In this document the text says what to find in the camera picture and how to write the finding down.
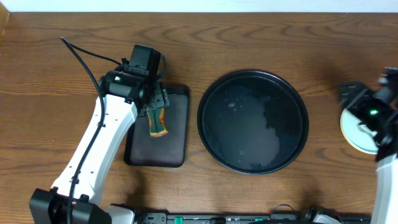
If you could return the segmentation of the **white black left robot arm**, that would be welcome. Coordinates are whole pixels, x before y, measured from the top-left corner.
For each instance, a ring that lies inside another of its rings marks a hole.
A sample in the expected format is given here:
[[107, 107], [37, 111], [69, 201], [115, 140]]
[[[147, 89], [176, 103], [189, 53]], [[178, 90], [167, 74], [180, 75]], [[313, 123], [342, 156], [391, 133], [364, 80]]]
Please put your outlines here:
[[140, 113], [169, 105], [152, 75], [109, 71], [99, 80], [99, 97], [91, 121], [70, 162], [50, 190], [35, 189], [29, 208], [35, 223], [134, 223], [125, 205], [100, 208], [108, 171], [128, 129]]

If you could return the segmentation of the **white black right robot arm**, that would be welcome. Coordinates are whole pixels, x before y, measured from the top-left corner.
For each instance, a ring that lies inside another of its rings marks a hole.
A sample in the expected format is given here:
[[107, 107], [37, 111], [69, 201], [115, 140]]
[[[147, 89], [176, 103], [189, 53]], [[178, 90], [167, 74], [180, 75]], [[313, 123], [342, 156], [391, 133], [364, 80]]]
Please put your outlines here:
[[376, 132], [377, 192], [371, 223], [397, 223], [397, 110], [391, 106], [397, 85], [385, 83], [372, 91], [362, 82], [347, 82], [338, 93], [340, 105]]

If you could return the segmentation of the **mint plate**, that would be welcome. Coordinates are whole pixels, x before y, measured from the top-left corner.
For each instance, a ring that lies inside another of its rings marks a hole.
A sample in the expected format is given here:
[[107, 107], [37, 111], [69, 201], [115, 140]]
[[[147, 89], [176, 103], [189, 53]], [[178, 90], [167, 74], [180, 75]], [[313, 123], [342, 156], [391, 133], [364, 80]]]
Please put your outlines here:
[[340, 128], [347, 142], [355, 149], [366, 154], [377, 154], [378, 146], [373, 139], [377, 132], [371, 131], [347, 109], [341, 113]]

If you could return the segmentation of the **orange green scrub sponge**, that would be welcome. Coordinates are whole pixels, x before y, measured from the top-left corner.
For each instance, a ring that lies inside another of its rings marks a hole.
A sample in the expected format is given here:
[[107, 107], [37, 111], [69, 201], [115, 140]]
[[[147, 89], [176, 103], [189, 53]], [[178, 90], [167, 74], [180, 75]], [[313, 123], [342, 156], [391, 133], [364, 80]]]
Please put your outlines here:
[[150, 136], [157, 138], [168, 133], [167, 127], [164, 121], [165, 109], [156, 109], [149, 111], [147, 116], [149, 119], [149, 131]]

